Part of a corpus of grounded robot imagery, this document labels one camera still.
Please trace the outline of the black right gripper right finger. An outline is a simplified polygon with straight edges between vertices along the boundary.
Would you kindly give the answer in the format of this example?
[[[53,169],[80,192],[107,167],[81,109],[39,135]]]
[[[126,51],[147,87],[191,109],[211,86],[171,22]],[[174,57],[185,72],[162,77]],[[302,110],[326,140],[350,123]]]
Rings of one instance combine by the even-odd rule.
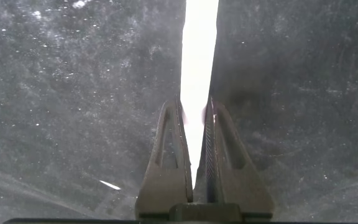
[[[210,98],[200,166],[206,202],[193,204],[193,218],[272,218],[274,202],[226,107]]]

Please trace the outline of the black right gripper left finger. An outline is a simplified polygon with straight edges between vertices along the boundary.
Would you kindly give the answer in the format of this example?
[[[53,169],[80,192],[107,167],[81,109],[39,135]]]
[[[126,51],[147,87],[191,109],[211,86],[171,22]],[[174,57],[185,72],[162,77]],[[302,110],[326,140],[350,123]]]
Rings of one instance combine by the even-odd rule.
[[[168,125],[172,139],[176,168],[164,169],[163,150]],[[168,218],[170,209],[193,201],[191,164],[183,127],[182,107],[178,96],[166,101],[161,109],[154,145],[144,179],[135,203],[136,218]]]

